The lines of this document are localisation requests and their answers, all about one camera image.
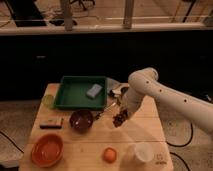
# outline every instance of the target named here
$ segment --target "small yellow object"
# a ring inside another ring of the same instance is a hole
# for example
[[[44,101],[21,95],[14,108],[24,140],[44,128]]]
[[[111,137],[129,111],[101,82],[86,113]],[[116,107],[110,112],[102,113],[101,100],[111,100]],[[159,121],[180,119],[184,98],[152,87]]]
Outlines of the small yellow object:
[[[45,95],[42,98],[41,102],[47,108],[52,109],[53,108],[53,103],[54,103],[54,97],[51,94]]]

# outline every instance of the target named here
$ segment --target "bowl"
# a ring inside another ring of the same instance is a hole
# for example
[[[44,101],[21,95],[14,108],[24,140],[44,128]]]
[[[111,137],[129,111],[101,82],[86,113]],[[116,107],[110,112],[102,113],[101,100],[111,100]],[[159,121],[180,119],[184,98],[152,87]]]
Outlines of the bowl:
[[[93,124],[93,115],[90,110],[82,109],[73,112],[70,117],[71,127],[79,133],[87,132]]]
[[[39,167],[51,167],[62,157],[63,141],[57,134],[46,134],[32,148],[31,159]]]

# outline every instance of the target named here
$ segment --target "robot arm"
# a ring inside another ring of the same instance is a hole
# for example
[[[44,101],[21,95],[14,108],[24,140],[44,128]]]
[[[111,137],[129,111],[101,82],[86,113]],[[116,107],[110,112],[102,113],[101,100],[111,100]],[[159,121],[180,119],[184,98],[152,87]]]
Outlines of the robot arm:
[[[149,95],[169,105],[206,133],[213,134],[213,104],[166,87],[157,80],[158,73],[153,68],[135,71],[129,76],[129,89],[122,98],[128,117],[138,110],[143,97]]]

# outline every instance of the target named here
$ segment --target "white sponge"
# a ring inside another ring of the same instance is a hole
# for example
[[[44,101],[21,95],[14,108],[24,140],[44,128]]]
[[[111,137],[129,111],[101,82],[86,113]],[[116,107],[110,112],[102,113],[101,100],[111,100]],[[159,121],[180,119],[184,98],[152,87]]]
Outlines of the white sponge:
[[[100,86],[99,84],[94,84],[92,88],[87,91],[86,94],[88,97],[94,99],[98,95],[98,93],[100,93],[101,89],[102,86]]]

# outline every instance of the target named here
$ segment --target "dark bowl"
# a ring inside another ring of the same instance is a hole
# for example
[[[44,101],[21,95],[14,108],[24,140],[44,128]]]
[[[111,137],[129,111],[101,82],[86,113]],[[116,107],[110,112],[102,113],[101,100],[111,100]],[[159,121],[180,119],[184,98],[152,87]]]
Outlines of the dark bowl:
[[[70,125],[79,133],[87,132],[93,124],[93,115],[90,110],[82,109],[73,112]]]

